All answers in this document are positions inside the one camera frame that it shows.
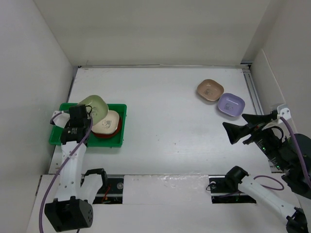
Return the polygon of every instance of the white table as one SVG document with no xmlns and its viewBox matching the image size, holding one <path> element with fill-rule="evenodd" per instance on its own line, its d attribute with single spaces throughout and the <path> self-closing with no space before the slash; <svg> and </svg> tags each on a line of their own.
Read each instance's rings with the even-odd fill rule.
<svg viewBox="0 0 311 233">
<path fill-rule="evenodd" d="M 295 206 L 299 202 L 280 178 L 285 189 L 273 191 Z M 38 215 L 42 197 L 53 175 L 44 175 L 38 190 L 27 233 L 38 233 Z M 261 184 L 278 187 L 271 180 Z M 259 204 L 212 204 L 205 190 L 207 175 L 125 176 L 122 205 L 93 205 L 91 228 L 80 233 L 285 233 L 280 220 Z M 52 202 L 57 190 L 54 185 L 47 198 Z M 44 233 L 55 233 L 43 215 Z"/>
<path fill-rule="evenodd" d="M 267 158 L 255 144 L 229 143 L 225 116 L 217 103 L 196 93 L 204 79 L 245 100 L 244 113 L 255 114 L 241 69 L 237 68 L 80 68 L 69 102 L 97 94 L 107 103 L 125 103 L 127 118 L 121 148 L 88 148 L 83 173 L 103 167 L 108 174 L 226 174 L 234 165 L 270 173 Z M 61 164 L 56 147 L 49 173 Z"/>
</svg>

